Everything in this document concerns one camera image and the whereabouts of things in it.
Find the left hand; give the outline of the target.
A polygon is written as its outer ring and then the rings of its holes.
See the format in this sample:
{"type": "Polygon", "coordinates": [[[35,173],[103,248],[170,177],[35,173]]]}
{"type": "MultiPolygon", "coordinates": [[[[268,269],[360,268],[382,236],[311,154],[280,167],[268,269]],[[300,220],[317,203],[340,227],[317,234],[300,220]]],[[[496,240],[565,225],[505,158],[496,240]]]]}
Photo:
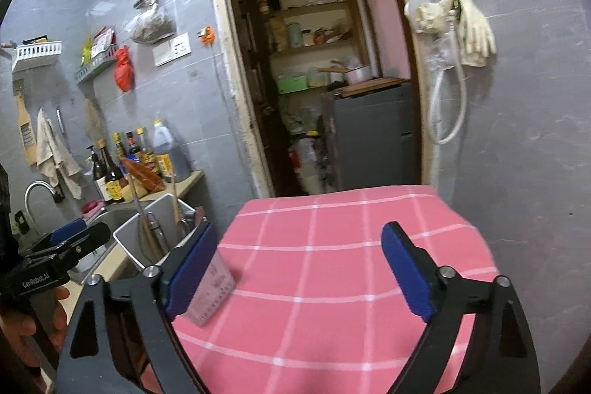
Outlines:
{"type": "MultiPolygon", "coordinates": [[[[53,311],[54,332],[50,335],[50,340],[57,350],[62,348],[67,331],[67,314],[61,301],[68,299],[69,296],[70,292],[66,287],[60,286],[54,289],[56,302],[53,311]]],[[[37,356],[26,342],[27,338],[36,333],[35,321],[30,316],[21,313],[2,314],[1,329],[10,347],[25,366],[35,368],[40,366],[37,356]]]]}

